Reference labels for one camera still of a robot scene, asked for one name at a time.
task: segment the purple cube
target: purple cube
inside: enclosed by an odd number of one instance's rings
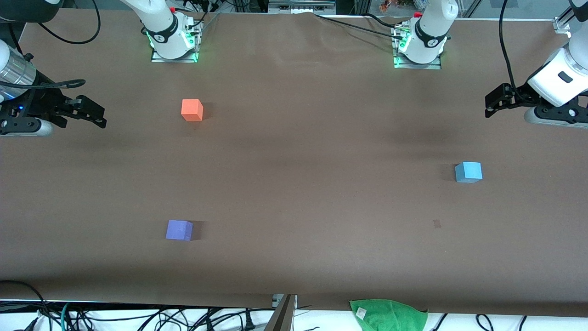
[[[166,239],[190,241],[192,239],[192,222],[170,220]]]

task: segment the green cloth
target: green cloth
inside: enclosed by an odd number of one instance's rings
[[[423,331],[428,313],[392,300],[350,301],[363,331]]]

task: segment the light blue cube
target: light blue cube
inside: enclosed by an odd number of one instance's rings
[[[165,234],[166,239],[171,240],[192,240],[192,222],[170,220],[168,222],[168,232]]]
[[[475,183],[482,179],[482,165],[479,162],[464,161],[455,167],[455,180],[458,183]]]

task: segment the orange cube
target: orange cube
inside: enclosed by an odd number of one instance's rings
[[[202,121],[204,107],[198,99],[182,100],[182,116],[188,122]]]

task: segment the white cloth tag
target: white cloth tag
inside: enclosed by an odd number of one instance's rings
[[[359,317],[360,320],[363,320],[363,318],[366,317],[367,312],[368,311],[364,308],[358,307],[358,312],[355,313],[355,316]]]

